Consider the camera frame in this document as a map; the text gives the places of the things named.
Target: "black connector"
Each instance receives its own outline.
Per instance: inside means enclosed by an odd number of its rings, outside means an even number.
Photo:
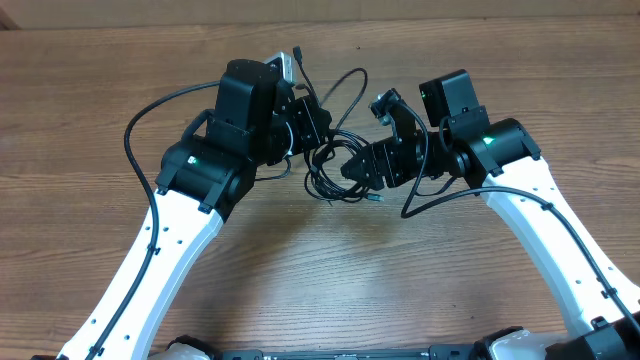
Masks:
[[[302,63],[302,49],[300,49],[300,46],[293,48],[293,58],[296,59],[298,64]]]

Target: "black cable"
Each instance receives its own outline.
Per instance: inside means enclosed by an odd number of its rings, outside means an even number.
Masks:
[[[449,151],[451,151],[451,148],[445,144],[444,142],[444,123],[449,123],[449,118],[448,117],[443,117],[440,120],[440,126],[438,126],[438,137],[440,138],[440,146],[442,147],[442,151],[444,151],[444,153],[448,153]]]
[[[407,213],[407,209],[409,209],[409,206],[411,206],[411,201],[413,200],[413,197],[416,196],[416,194],[418,193],[418,186],[420,186],[420,181],[422,180],[422,177],[423,177],[422,174],[424,174],[424,169],[425,169],[425,167],[427,165],[427,158],[428,158],[428,155],[429,155],[428,154],[428,151],[429,151],[429,135],[428,135],[428,132],[427,132],[427,126],[424,124],[424,121],[422,121],[420,116],[412,108],[410,108],[407,104],[402,103],[402,102],[394,102],[394,104],[396,106],[400,106],[400,107],[404,108],[411,115],[413,115],[415,121],[418,123],[418,126],[420,126],[420,130],[422,130],[422,134],[424,135],[424,155],[423,155],[423,159],[422,159],[422,165],[420,165],[420,172],[418,173],[418,176],[416,176],[416,181],[413,183],[413,187],[411,188],[411,191],[409,192],[409,196],[407,196],[407,200],[405,201],[404,206],[402,207],[402,211],[400,211],[400,216],[402,218],[404,218],[405,214]]]
[[[313,88],[313,85],[311,84],[311,81],[309,80],[309,77],[304,71],[304,67],[302,65],[302,52],[300,50],[300,47],[295,47],[293,49],[293,57],[298,63],[300,72],[302,73],[302,76],[308,84],[308,86],[305,84],[299,84],[298,86],[296,86],[296,88],[306,89],[316,99],[316,101],[318,101],[318,97]],[[365,90],[367,89],[368,75],[365,69],[355,68],[344,74],[327,92],[327,94],[322,99],[322,102],[318,101],[318,105],[322,106],[329,99],[336,88],[338,88],[338,86],[340,86],[345,79],[356,72],[362,72],[364,75],[364,83],[362,85],[362,88],[360,89],[360,92],[358,93],[354,101],[351,103],[351,106],[349,106],[347,111],[345,111],[345,113],[340,118],[340,121],[338,121],[336,127],[329,130],[327,144],[325,144],[321,149],[316,148],[313,151],[306,151],[303,154],[304,161],[307,164],[307,168],[309,169],[304,177],[304,189],[311,197],[318,200],[328,201],[329,203],[331,203],[331,201],[355,203],[364,198],[368,198],[371,200],[381,199],[381,197],[377,194],[368,194],[370,189],[367,187],[363,187],[358,183],[354,184],[349,189],[343,188],[342,186],[336,184],[333,180],[331,180],[324,169],[324,164],[335,158],[335,149],[344,148],[351,153],[351,156],[355,156],[358,152],[362,151],[362,149],[366,145],[369,145],[369,143],[361,136],[356,135],[350,131],[340,129],[351,111],[356,107],[358,102],[360,102]],[[335,139],[336,136],[342,137],[343,139]]]
[[[156,204],[156,199],[153,195],[153,190],[151,189],[151,185],[149,185],[149,181],[147,181],[147,178],[144,176],[144,173],[142,172],[140,165],[138,165],[138,162],[136,161],[135,157],[133,156],[133,152],[131,151],[131,144],[129,143],[129,138],[131,137],[131,131],[133,130],[133,126],[146,113],[148,113],[149,111],[155,109],[156,107],[164,104],[165,102],[173,98],[176,98],[178,96],[181,96],[193,91],[218,86],[219,84],[220,84],[220,81],[213,81],[205,84],[190,86],[188,88],[184,88],[182,90],[178,90],[174,93],[166,95],[154,101],[144,109],[142,109],[139,113],[136,114],[136,116],[133,117],[133,119],[131,119],[131,121],[129,122],[129,125],[127,125],[127,129],[124,132],[124,152],[127,154],[127,158],[131,163],[131,167],[133,168],[133,171],[135,171],[136,175],[138,176],[138,180],[140,180],[140,183],[142,184],[144,192],[147,195],[147,198],[149,199],[149,207],[151,208],[151,219],[153,222],[152,224],[153,229],[151,231],[151,241],[149,242],[149,247],[147,248],[147,254],[145,255],[144,261],[142,262],[142,266],[140,266],[138,275],[136,275],[136,278],[133,280],[133,284],[131,284],[129,291],[125,295],[124,299],[122,299],[120,306],[118,306],[118,309],[111,317],[111,320],[109,320],[109,323],[104,328],[104,331],[102,331],[102,334],[100,335],[96,343],[91,347],[89,351],[89,355],[87,355],[85,360],[93,359],[98,354],[98,352],[100,352],[102,345],[107,340],[107,337],[111,333],[111,330],[113,330],[114,326],[118,322],[118,319],[120,319],[120,316],[122,315],[124,310],[127,308],[127,305],[129,305],[129,302],[131,301],[131,298],[133,298],[133,295],[138,289],[138,286],[140,286],[140,282],[142,282],[144,274],[147,272],[147,269],[149,268],[149,264],[151,263],[151,258],[155,253],[156,244],[158,242],[158,230],[159,230],[158,205]]]
[[[322,149],[315,149],[313,152],[304,153],[304,161],[309,168],[304,178],[305,190],[313,198],[329,202],[344,201],[355,203],[364,198],[368,198],[367,196],[370,195],[368,194],[369,188],[363,187],[358,183],[349,189],[341,187],[329,178],[329,175],[324,169],[324,164],[330,159],[333,159],[333,157],[330,157],[330,154],[337,148],[345,148],[352,156],[355,156],[358,152],[362,151],[365,146],[369,145],[369,143],[362,137],[346,130],[331,130],[331,132],[333,140],[325,144]],[[335,139],[334,137],[336,136],[343,137],[344,139]],[[311,187],[313,187],[316,193],[312,192],[309,188],[309,182],[311,182]]]
[[[364,75],[364,82],[362,83],[362,87],[360,88],[360,92],[358,93],[358,96],[356,96],[356,98],[351,103],[351,106],[349,106],[347,111],[345,111],[344,115],[342,115],[342,117],[340,118],[340,121],[338,121],[338,125],[336,125],[336,127],[334,128],[335,130],[340,129],[340,127],[342,126],[344,121],[347,119],[349,114],[351,114],[351,111],[353,111],[353,109],[362,99],[362,96],[364,95],[365,90],[367,90],[367,84],[369,83],[369,75],[367,74],[367,70],[363,68],[355,68],[347,72],[346,74],[342,75],[342,77],[335,84],[333,84],[331,89],[327,91],[326,95],[324,96],[324,98],[322,98],[322,101],[320,102],[320,107],[322,107],[322,105],[324,105],[324,103],[327,102],[327,100],[329,100],[329,97],[338,88],[338,86],[340,86],[342,82],[344,82],[349,76],[357,72],[361,72]]]
[[[255,181],[267,181],[267,180],[284,179],[287,176],[289,176],[289,174],[291,174],[291,160],[289,160],[289,158],[286,157],[286,158],[284,158],[284,161],[287,162],[287,168],[282,172],[282,174],[276,175],[276,176],[270,176],[270,177],[266,177],[266,178],[258,178]]]
[[[440,195],[443,192],[447,191],[447,189],[449,189],[449,187],[451,186],[451,184],[453,184],[456,181],[457,178],[455,177],[451,177],[449,178],[449,180],[447,180],[446,183],[444,183],[444,185],[442,186],[442,188],[440,188],[440,190],[431,193],[431,194],[420,194],[419,192],[416,191],[416,196],[436,196],[436,195]]]
[[[520,189],[514,189],[514,188],[509,188],[504,186],[486,186],[478,189],[468,189],[468,190],[458,191],[453,194],[445,195],[441,198],[428,202],[424,205],[418,206],[417,208],[404,214],[402,217],[405,219],[410,218],[414,215],[417,215],[425,210],[431,209],[434,206],[443,204],[447,201],[461,198],[463,196],[478,195],[478,194],[488,193],[488,192],[502,192],[502,193],[522,196],[523,198],[527,198],[537,202],[538,204],[541,205],[543,210],[546,210],[552,213],[560,221],[560,223],[565,227],[565,229],[567,229],[567,231],[569,232],[569,235],[571,235],[571,237],[575,241],[576,245],[580,249],[580,252],[582,252],[582,255],[584,256],[585,260],[587,261],[587,263],[589,264],[593,272],[596,274],[596,278],[599,279],[600,283],[602,284],[602,287],[604,288],[604,291],[607,294],[607,296],[611,297],[611,300],[613,300],[613,302],[616,304],[616,306],[618,307],[622,315],[630,322],[631,327],[638,333],[638,336],[640,337],[640,325],[635,320],[635,318],[633,317],[629,309],[627,309],[627,307],[622,303],[622,301],[618,297],[618,294],[616,293],[616,290],[611,286],[609,281],[607,281],[607,278],[602,273],[602,270],[600,270],[600,268],[598,267],[598,264],[596,264],[596,261],[593,259],[593,256],[589,252],[589,249],[587,249],[584,242],[580,238],[580,235],[578,235],[578,232],[573,228],[573,226],[567,220],[567,218],[565,218],[564,215],[562,215],[562,213],[556,207],[553,206],[553,203],[550,203],[537,195],[531,194],[529,192],[526,192]]]
[[[302,77],[304,77],[304,80],[307,82],[307,84],[309,84],[311,95],[316,100],[316,103],[319,104],[320,102],[318,101],[318,95],[316,95],[316,90],[313,88],[313,84],[311,84],[311,80],[309,80],[309,77],[307,76],[307,72],[304,71],[304,66],[302,66],[302,50],[300,50],[300,46],[296,46],[293,48],[293,58],[298,63],[298,68],[300,68]]]

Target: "wood grain surface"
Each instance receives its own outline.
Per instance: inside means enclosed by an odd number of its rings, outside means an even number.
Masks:
[[[127,253],[147,208],[122,150],[131,116],[218,79],[229,60],[295,45],[319,93],[351,68],[369,71],[346,128],[371,140],[390,134],[366,107],[376,94],[395,87],[425,116],[417,85],[466,68],[492,120],[527,127],[591,234],[640,282],[638,16],[6,31],[0,358],[57,353]],[[334,117],[360,85],[336,92]],[[215,90],[202,91],[140,122],[132,145],[150,179],[214,101]],[[293,163],[292,176],[256,184],[236,207],[154,349],[185,333],[222,349],[323,350],[469,342],[510,325],[563,330],[521,245],[479,199],[401,220],[409,186],[383,191],[382,203],[330,206],[304,192],[303,161]]]
[[[635,15],[640,0],[0,0],[22,29]]]

